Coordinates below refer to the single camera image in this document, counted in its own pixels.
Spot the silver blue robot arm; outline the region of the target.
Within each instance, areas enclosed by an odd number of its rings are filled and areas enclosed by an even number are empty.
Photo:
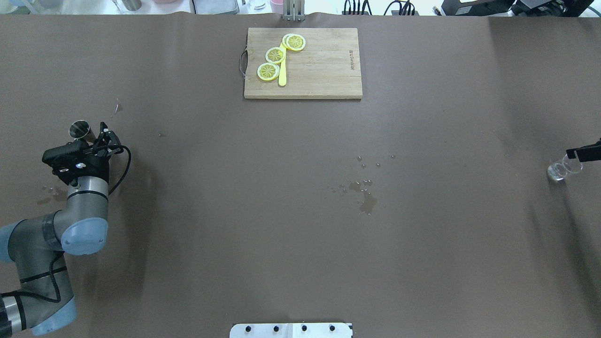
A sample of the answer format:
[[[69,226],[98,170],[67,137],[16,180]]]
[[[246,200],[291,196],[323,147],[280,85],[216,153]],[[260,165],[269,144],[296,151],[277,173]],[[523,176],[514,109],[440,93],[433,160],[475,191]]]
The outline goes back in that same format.
[[[65,207],[1,228],[1,261],[15,264],[20,282],[1,294],[3,338],[26,330],[45,335],[72,323],[77,300],[64,256],[95,254],[107,244],[109,161],[129,149],[104,122],[94,135],[77,121],[69,136],[42,156],[67,187]]]

